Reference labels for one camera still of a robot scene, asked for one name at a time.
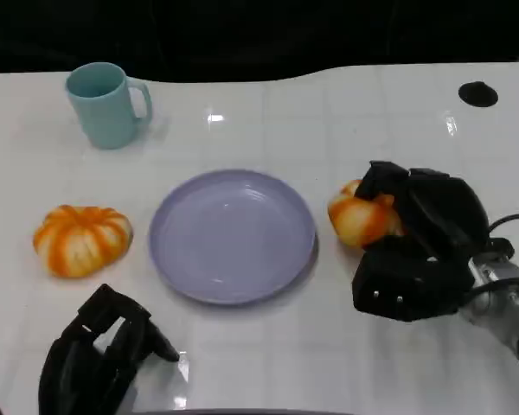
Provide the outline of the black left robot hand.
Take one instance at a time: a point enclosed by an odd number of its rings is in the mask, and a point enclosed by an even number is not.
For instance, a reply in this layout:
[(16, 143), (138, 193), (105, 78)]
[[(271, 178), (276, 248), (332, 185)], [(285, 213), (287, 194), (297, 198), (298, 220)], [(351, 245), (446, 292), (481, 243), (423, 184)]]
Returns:
[(48, 351), (39, 381), (39, 413), (116, 413), (150, 354), (180, 360), (149, 311), (102, 284)]

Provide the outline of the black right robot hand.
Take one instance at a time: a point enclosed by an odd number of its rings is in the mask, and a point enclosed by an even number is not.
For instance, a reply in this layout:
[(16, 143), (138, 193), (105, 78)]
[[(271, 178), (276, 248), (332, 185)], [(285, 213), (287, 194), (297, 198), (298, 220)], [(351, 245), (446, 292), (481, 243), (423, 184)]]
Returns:
[(489, 220), (474, 190), (461, 178), (433, 169), (404, 169), (372, 161), (356, 197), (373, 201), (392, 195), (401, 236), (388, 235), (368, 245), (404, 257), (469, 259), (484, 250)]

